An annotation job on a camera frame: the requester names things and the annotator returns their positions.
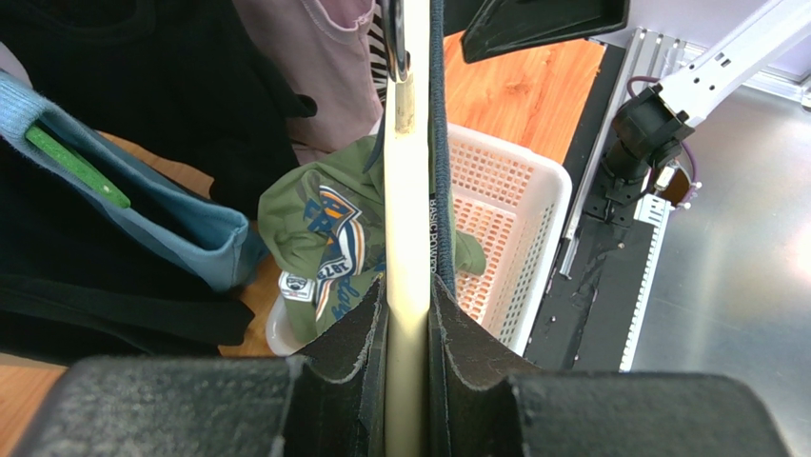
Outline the blue tank top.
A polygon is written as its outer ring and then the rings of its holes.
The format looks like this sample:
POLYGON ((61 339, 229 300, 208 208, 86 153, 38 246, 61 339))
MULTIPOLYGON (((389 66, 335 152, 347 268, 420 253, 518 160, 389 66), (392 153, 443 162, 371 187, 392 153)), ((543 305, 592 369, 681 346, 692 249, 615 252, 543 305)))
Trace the blue tank top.
POLYGON ((1 74, 1 136, 17 155, 61 179, 127 236, 225 292, 251 284, 268 251, 247 217, 195 196, 78 121, 21 80, 1 74), (131 201, 114 206, 29 143, 37 125, 79 152, 131 201))

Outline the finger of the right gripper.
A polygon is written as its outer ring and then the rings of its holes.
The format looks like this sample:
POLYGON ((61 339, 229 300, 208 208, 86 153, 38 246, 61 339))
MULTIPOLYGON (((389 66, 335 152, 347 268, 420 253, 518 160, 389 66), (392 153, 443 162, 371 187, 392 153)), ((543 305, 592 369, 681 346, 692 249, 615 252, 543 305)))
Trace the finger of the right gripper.
POLYGON ((484 1, 461 38, 468 64, 623 29, 628 0, 484 1))

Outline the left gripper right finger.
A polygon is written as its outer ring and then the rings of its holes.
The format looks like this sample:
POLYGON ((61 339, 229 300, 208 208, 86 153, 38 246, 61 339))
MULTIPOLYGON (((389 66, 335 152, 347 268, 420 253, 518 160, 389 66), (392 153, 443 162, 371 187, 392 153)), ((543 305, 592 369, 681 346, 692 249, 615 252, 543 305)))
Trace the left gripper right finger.
POLYGON ((434 456, 785 456, 771 414, 718 375, 554 371, 508 349, 435 278, 429 310, 434 456))

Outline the green tank top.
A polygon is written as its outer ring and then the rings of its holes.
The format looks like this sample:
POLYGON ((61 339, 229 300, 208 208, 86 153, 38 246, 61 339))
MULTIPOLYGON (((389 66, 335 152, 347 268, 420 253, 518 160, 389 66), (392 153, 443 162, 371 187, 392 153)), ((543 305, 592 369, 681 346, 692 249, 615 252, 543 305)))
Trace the green tank top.
POLYGON ((317 338, 386 269, 383 135, 300 164, 260 197, 258 230, 281 269, 295 338, 317 338))

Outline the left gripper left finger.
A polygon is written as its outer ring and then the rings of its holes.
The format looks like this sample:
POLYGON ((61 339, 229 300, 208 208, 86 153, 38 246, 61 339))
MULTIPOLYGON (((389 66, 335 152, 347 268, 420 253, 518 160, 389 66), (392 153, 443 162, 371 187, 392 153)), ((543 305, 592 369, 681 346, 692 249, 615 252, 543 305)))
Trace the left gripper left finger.
POLYGON ((362 302, 271 358, 93 358, 70 368, 17 456, 381 456, 387 309, 362 302))

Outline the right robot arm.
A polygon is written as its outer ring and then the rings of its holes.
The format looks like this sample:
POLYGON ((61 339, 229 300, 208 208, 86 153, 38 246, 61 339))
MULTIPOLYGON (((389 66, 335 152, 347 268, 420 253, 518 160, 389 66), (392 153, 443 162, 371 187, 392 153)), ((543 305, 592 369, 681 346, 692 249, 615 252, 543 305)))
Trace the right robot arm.
MULTIPOLYGON (((455 1, 445 18, 462 35, 463 57, 476 63, 517 50, 619 30, 627 1, 455 1)), ((713 47, 624 102, 611 121, 617 136, 597 178, 605 221, 641 194, 670 181, 684 140, 732 91, 810 34, 807 1, 768 1, 713 47)))

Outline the black tank top on cream hanger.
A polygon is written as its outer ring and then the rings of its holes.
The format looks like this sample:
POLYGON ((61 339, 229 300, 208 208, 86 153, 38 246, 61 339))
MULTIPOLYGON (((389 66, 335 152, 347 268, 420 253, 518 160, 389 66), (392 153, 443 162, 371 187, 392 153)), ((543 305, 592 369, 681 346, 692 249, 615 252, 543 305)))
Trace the black tank top on cream hanger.
POLYGON ((1 40, 51 102, 203 172, 250 218, 298 164, 287 122, 317 110, 229 1, 5 1, 1 40))

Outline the black tank top on pink hanger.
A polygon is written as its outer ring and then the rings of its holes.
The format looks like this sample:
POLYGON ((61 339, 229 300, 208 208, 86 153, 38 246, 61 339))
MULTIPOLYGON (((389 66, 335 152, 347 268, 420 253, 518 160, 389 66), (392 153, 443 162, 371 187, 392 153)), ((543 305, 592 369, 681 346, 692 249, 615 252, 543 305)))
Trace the black tank top on pink hanger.
POLYGON ((63 179, 1 147, 1 349, 57 365, 216 356, 253 312, 128 237, 63 179))

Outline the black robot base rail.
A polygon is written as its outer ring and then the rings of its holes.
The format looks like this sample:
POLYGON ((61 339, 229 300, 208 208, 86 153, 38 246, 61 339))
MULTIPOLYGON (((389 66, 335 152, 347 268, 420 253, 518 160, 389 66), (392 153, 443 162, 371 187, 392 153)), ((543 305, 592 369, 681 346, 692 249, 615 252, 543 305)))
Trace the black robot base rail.
POLYGON ((611 119, 626 100, 626 82, 655 71, 661 44, 633 38, 606 48, 564 159, 576 193, 524 358, 545 369, 632 368, 663 244, 670 206, 661 198, 624 199, 630 206, 606 221, 607 203, 594 191, 604 151, 613 144, 611 119))

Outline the white plastic basket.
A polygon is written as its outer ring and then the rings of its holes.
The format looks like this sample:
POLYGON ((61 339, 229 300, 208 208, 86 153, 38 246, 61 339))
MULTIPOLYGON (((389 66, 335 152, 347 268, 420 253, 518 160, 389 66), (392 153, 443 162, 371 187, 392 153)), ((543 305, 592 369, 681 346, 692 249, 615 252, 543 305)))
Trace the white plastic basket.
MULTIPOLYGON (((523 353, 563 229, 571 182, 529 149, 460 126, 448 129, 458 306, 504 346, 523 353)), ((288 355, 305 344, 280 290, 267 342, 288 355)))

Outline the green plastic hanger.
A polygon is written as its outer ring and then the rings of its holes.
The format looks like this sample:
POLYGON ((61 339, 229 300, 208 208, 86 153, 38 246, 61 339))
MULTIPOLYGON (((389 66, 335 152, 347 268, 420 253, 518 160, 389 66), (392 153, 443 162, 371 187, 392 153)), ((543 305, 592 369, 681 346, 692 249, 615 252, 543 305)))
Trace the green plastic hanger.
POLYGON ((129 209, 130 199, 79 152, 61 143, 45 129, 34 125, 25 133, 29 143, 44 152, 60 167, 74 175, 88 188, 103 196, 114 206, 129 209))

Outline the cream wooden hanger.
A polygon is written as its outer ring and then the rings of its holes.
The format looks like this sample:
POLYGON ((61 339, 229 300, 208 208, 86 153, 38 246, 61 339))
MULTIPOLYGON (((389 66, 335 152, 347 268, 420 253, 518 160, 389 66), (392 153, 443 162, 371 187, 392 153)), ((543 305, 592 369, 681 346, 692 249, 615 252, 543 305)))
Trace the cream wooden hanger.
POLYGON ((385 449, 427 454, 429 29, 427 1, 385 1, 387 51, 385 449))

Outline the black white striped tank top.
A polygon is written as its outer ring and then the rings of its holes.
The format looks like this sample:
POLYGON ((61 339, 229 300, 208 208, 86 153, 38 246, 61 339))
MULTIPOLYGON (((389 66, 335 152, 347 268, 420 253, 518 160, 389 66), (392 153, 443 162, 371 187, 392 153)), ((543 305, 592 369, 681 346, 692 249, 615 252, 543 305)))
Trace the black white striped tank top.
POLYGON ((372 19, 366 37, 373 86, 381 104, 384 106, 386 104, 387 60, 380 0, 374 1, 372 19))

